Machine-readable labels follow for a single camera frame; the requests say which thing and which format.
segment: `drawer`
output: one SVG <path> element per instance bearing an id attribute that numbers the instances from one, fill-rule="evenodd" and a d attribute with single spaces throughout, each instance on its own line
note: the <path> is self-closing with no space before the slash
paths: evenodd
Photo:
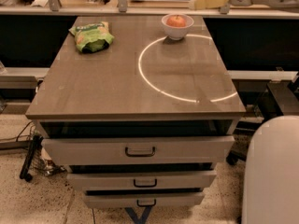
<path id="1" fill-rule="evenodd" d="M 204 199 L 203 192 L 142 195 L 84 196 L 89 208 L 146 207 L 146 206 L 194 206 Z"/>
<path id="2" fill-rule="evenodd" d="M 160 172 L 135 174 L 69 174 L 69 183 L 77 190 L 115 189 L 188 189 L 207 188 L 216 171 Z"/>
<path id="3" fill-rule="evenodd" d="M 224 161 L 234 138 L 227 136 L 44 139 L 59 165 L 118 165 Z"/>

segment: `white chair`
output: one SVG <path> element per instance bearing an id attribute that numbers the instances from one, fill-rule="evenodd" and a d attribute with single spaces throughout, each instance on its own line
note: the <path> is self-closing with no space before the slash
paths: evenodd
<path id="1" fill-rule="evenodd" d="M 246 160 L 242 224 L 299 223 L 299 116 L 268 120 Z"/>

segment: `black drawer handle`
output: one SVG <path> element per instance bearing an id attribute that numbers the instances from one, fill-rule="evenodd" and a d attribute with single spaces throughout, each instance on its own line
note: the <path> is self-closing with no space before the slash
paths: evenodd
<path id="1" fill-rule="evenodd" d="M 157 186 L 157 178 L 155 178 L 155 183 L 152 185 L 137 185 L 136 180 L 134 179 L 134 186 L 137 188 L 154 188 Z"/>
<path id="2" fill-rule="evenodd" d="M 156 147 L 153 147 L 152 150 L 151 150 L 151 153 L 149 154 L 131 154 L 129 153 L 129 147 L 126 147 L 125 148 L 125 155 L 128 156 L 128 157 L 152 157 L 154 156 L 156 153 Z"/>
<path id="3" fill-rule="evenodd" d="M 153 200 L 153 204 L 140 204 L 139 200 L 137 200 L 137 206 L 139 206 L 139 207 L 154 206 L 154 205 L 156 205 L 156 203 L 157 203 L 156 199 Z"/>

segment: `green bag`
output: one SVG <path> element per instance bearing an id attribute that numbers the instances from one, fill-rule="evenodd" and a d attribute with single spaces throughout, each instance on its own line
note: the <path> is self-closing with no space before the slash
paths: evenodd
<path id="1" fill-rule="evenodd" d="M 82 53 L 94 53 L 107 49 L 114 36 L 109 32 L 106 21 L 84 26 L 73 26 L 69 32 L 75 36 L 76 47 Z"/>

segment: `floor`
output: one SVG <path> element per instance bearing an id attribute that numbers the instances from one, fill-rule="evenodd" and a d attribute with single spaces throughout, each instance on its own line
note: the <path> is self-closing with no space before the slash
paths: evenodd
<path id="1" fill-rule="evenodd" d="M 30 122 L 26 105 L 8 105 L 0 114 L 0 142 L 14 141 Z M 30 124 L 19 137 L 33 131 Z M 31 182 L 19 178 L 25 149 L 0 151 L 0 224 L 125 224 L 134 223 L 124 209 L 89 209 L 74 191 L 66 173 L 45 177 L 33 170 Z M 204 189 L 205 198 L 195 207 L 153 207 L 149 224 L 233 224 L 241 215 L 245 163 L 216 166 L 217 177 Z M 135 209 L 141 215 L 143 209 Z"/>

